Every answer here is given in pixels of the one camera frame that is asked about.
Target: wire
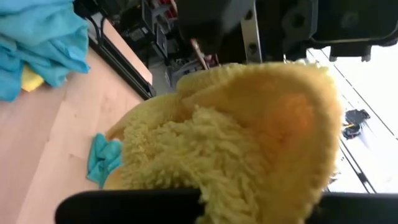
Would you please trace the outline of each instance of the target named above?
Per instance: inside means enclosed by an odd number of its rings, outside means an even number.
[[[101,18],[101,27],[98,27],[97,23],[94,21],[93,17],[87,16],[86,17],[94,26],[96,39],[98,42],[98,46],[101,47],[104,42],[104,24],[105,24],[105,17]]]

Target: yellow fuzzy cloth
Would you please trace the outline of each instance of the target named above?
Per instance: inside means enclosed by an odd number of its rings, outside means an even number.
[[[183,77],[107,133],[124,166],[106,189],[197,187],[197,223],[303,223],[327,186],[341,108],[325,69],[226,65]]]

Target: white floor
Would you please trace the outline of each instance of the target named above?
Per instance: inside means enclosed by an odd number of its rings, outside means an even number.
[[[351,154],[358,163],[356,166],[351,160],[354,168],[359,172],[360,167],[376,192],[398,193],[398,101],[394,99],[398,96],[394,64],[398,47],[375,47],[372,60],[367,63],[360,58],[339,58],[330,63],[329,50],[310,50],[308,57],[330,68],[346,110],[365,109],[371,115],[362,135],[352,140],[343,139],[341,147],[348,148],[346,154]],[[330,185],[330,190],[363,192],[347,159],[339,164],[341,175]]]

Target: teal cloth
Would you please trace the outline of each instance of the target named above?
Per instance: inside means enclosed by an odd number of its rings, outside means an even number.
[[[120,141],[107,142],[103,134],[95,136],[88,156],[87,178],[101,189],[110,173],[122,165],[121,149]]]
[[[0,0],[0,100],[21,91],[24,64],[60,87],[71,71],[88,73],[88,23],[73,0]]]

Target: yellow microfiber towel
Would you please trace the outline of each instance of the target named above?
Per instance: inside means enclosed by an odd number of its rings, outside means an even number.
[[[24,65],[22,72],[22,89],[30,92],[37,89],[44,83],[44,79],[35,73],[28,65]]]
[[[106,133],[123,141],[124,165],[105,188],[199,188],[197,223],[303,223],[333,173],[341,115],[332,78],[314,65],[196,72]]]

